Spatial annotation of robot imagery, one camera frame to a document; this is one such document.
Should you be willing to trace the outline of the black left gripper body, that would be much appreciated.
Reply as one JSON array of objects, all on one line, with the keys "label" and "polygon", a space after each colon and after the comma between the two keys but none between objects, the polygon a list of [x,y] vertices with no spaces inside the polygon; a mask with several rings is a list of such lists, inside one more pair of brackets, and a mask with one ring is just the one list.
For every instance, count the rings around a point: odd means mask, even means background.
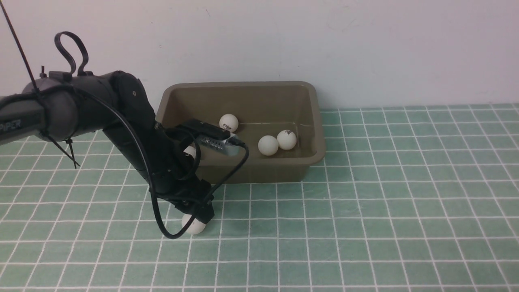
[{"label": "black left gripper body", "polygon": [[171,203],[183,214],[192,215],[196,212],[212,185],[196,176],[188,180],[176,180],[170,172],[152,174],[156,196]]}]

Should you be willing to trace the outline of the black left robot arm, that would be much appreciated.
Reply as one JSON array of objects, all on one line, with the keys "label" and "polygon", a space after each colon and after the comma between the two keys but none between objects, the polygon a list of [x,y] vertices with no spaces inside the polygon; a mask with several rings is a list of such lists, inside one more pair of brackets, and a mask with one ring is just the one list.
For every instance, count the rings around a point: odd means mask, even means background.
[{"label": "black left robot arm", "polygon": [[85,71],[88,53],[72,32],[55,35],[54,44],[69,72],[41,72],[20,94],[1,98],[1,144],[34,135],[57,144],[103,131],[150,185],[152,202],[170,202],[201,223],[214,217],[211,185],[197,178],[198,163],[184,149],[195,133],[165,129],[156,120],[141,81],[114,71]]}]

